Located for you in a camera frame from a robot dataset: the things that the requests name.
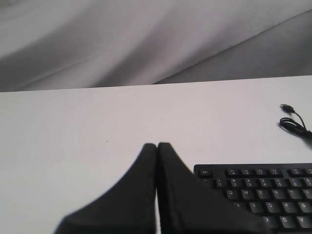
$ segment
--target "black keyboard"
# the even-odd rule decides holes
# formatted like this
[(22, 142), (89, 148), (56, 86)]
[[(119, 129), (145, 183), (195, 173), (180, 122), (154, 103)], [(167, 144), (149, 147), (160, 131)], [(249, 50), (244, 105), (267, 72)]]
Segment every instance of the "black keyboard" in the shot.
[(312, 232), (312, 163), (195, 165), (203, 185), (277, 232)]

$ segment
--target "white table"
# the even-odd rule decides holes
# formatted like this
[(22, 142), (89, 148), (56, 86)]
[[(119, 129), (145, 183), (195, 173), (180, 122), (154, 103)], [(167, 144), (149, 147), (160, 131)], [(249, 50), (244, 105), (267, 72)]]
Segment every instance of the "white table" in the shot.
[(108, 190), (145, 142), (201, 163), (312, 162), (278, 127), (287, 103), (312, 128), (312, 76), (0, 93), (0, 233), (49, 234)]

